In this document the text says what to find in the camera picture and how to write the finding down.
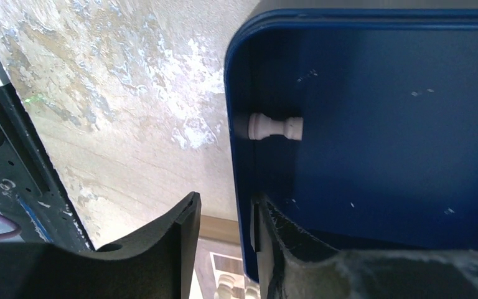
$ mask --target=hole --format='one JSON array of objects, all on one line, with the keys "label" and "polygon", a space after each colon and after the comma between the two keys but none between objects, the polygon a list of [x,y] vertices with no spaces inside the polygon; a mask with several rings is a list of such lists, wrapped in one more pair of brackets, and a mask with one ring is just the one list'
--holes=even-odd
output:
[{"label": "hole", "polygon": [[122,248],[122,245],[111,243],[111,244],[105,244],[104,246],[96,250],[96,252],[111,252],[111,251],[117,251],[118,249],[121,249],[121,248]]}]

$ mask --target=wooden strip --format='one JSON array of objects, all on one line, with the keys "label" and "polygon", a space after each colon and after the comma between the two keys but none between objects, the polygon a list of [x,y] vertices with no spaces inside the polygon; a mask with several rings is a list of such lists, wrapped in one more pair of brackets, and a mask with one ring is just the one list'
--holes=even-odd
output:
[{"label": "wooden strip", "polygon": [[200,217],[199,237],[219,240],[233,244],[241,244],[239,223],[211,216]]}]

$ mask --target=blue bin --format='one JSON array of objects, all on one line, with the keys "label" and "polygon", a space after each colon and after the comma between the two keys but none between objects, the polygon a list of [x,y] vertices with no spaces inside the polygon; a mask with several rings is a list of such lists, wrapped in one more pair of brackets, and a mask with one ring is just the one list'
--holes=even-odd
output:
[{"label": "blue bin", "polygon": [[[478,250],[478,9],[330,2],[263,1],[228,48],[245,272],[257,192],[340,249]],[[250,141],[254,112],[302,141]]]}]

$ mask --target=worn table surface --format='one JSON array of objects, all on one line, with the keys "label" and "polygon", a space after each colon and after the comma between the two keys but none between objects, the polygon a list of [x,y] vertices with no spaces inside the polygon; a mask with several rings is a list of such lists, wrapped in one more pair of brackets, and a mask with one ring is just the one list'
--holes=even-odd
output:
[{"label": "worn table surface", "polygon": [[223,59],[258,0],[0,0],[0,58],[95,246],[189,191],[234,220]]}]

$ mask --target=small pink plastic part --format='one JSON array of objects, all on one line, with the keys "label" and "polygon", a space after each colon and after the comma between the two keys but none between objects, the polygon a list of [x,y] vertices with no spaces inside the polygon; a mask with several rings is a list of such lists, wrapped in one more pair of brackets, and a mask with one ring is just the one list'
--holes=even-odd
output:
[{"label": "small pink plastic part", "polygon": [[248,122],[248,138],[261,140],[270,135],[284,135],[290,140],[301,140],[303,118],[291,117],[285,121],[276,121],[262,113],[253,113]]}]

